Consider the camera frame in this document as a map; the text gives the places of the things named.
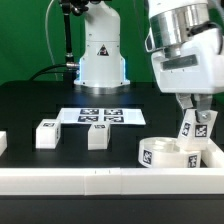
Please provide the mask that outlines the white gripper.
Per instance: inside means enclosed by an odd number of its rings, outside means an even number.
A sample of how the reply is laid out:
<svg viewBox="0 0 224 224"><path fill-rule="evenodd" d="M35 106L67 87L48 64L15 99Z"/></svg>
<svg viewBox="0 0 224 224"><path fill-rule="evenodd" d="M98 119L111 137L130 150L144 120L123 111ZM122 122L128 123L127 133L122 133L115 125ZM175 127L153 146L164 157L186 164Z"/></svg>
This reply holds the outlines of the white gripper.
<svg viewBox="0 0 224 224"><path fill-rule="evenodd" d="M176 100L182 114L193 107L190 94L195 94L198 123L211 120L213 97L209 94L224 92L224 49L219 54L219 48L218 29L213 28L185 42L177 58L168 59L162 51L151 56L160 90L164 93L177 93Z"/></svg>

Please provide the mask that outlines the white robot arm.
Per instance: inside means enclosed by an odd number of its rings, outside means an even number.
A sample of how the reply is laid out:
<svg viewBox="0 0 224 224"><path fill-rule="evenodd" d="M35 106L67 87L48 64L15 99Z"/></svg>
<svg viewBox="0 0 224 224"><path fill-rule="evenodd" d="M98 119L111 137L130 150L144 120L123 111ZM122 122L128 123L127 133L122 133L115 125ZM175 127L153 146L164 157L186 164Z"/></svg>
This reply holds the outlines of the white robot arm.
<svg viewBox="0 0 224 224"><path fill-rule="evenodd" d="M174 93L183 109L194 107L198 122L211 120L212 95L224 92L224 34L212 22L221 0L147 0L149 33L145 40L156 82ZM88 0L85 53L76 83L95 91L127 85L120 55L120 18L103 1Z"/></svg>

